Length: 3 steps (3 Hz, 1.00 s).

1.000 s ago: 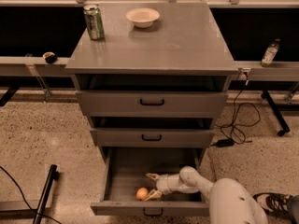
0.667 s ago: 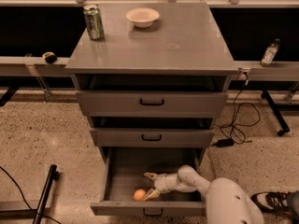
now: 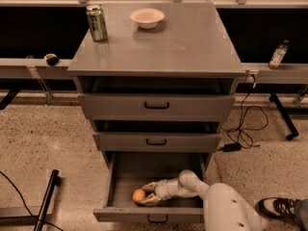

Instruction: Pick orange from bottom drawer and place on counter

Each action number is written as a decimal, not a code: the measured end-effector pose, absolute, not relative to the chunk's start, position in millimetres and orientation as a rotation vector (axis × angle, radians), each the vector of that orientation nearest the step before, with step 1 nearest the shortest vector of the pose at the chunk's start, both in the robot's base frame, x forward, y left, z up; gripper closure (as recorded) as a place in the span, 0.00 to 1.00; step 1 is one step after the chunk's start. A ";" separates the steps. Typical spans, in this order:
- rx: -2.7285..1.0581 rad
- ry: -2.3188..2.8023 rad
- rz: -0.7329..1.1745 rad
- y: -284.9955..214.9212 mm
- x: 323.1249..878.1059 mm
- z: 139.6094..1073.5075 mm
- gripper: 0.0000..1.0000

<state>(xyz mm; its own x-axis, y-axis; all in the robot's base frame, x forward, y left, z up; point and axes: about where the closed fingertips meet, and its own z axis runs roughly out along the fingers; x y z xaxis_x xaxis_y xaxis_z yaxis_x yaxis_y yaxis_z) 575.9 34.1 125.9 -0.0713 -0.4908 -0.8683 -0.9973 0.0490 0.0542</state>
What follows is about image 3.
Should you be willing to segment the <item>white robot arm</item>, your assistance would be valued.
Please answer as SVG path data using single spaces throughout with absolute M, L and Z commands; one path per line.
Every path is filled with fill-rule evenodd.
M 153 206 L 173 197 L 199 196 L 203 201 L 205 231 L 263 231 L 259 214 L 232 187 L 216 183 L 208 185 L 189 169 L 177 178 L 151 182 L 141 187 L 143 206 Z

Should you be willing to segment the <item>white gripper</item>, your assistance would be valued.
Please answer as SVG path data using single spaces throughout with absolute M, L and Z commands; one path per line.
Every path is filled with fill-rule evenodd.
M 161 200 L 168 200 L 175 196 L 181 197 L 183 187 L 177 178 L 151 182 L 141 187 L 145 192 L 154 192 L 141 201 L 145 207 L 156 206 Z

